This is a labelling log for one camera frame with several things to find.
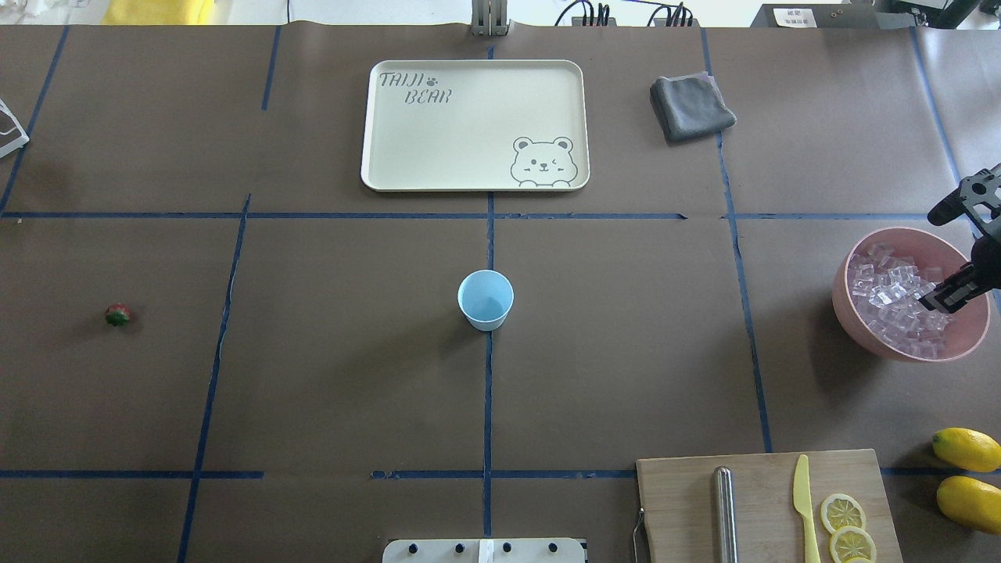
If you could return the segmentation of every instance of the lemon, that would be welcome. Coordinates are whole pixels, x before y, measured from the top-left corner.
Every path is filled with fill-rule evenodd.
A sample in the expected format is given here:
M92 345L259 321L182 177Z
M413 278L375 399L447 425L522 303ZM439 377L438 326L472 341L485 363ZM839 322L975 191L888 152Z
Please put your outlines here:
M835 563L848 563L859 557L876 562L876 544L862 528L845 526L831 536L831 558Z
M1001 489L970 477L950 477L939 485L939 510L953 522L1001 534Z
M993 438L968 428L947 428L932 438L935 455L965 469L990 473L1001 467L1001 445Z
M852 497L841 493L824 499L820 505L820 520L832 534L845 526L866 529L866 513L862 506Z

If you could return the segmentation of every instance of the gray cloth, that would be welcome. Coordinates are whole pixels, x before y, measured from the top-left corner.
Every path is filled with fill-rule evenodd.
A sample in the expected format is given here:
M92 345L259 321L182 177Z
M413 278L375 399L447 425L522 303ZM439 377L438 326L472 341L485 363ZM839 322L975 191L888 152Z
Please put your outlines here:
M661 76L650 87L651 101L669 141L716 133L737 122L708 72L677 78Z

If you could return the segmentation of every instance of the table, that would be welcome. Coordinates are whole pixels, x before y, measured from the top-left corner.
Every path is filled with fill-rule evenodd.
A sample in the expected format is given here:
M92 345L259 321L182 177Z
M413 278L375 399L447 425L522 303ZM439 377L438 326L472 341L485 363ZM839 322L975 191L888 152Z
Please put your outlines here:
M299 22L0 44L32 137L0 160L5 559L378 561L492 535L619 561L639 458L870 447L905 560L998 552L938 513L930 452L948 426L1001 436L997 327L904 365L830 303L875 228L968 250L962 221L923 217L1001 160L998 34ZM589 184L362 185L371 66L488 56L583 68ZM650 83L707 69L737 125L667 146ZM493 335L454 304L482 267L516 289ZM101 320L116 302L125 330Z

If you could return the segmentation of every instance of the strawberry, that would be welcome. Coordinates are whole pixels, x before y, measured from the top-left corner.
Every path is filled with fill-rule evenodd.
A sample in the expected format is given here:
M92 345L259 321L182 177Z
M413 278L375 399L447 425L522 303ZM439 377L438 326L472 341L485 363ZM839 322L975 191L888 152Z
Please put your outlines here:
M104 320L112 327L124 327L132 319L132 312L124 304L115 304L104 312Z

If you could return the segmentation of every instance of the wooden cutting board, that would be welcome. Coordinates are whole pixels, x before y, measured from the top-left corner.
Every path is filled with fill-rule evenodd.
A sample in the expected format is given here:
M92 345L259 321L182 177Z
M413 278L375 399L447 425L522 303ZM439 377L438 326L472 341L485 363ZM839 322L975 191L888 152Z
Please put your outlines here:
M793 473L801 453L810 457L821 562L834 560L828 548L831 536L821 523L819 508L828 495L844 493L866 512L866 531L876 544L877 563L903 563L873 450L638 460L653 563L717 561L713 470L719 466L733 471L740 561L803 561L803 520L793 508Z

